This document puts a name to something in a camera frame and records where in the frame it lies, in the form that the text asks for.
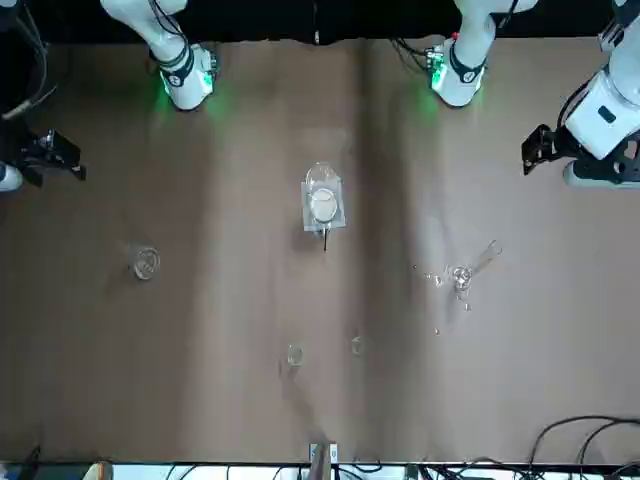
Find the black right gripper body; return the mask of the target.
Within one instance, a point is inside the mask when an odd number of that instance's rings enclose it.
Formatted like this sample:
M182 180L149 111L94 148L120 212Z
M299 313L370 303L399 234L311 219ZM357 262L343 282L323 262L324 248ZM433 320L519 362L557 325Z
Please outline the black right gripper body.
M19 171L36 187L43 184L41 170L71 170L71 141L55 129L38 136L28 130L19 150Z

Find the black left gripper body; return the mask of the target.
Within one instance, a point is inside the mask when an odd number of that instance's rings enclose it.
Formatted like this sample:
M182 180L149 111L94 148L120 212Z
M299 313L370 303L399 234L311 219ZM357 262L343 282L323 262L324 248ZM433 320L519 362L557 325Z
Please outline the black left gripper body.
M552 129L547 124L538 126L539 145L537 161L554 162L570 156L570 133L565 126Z

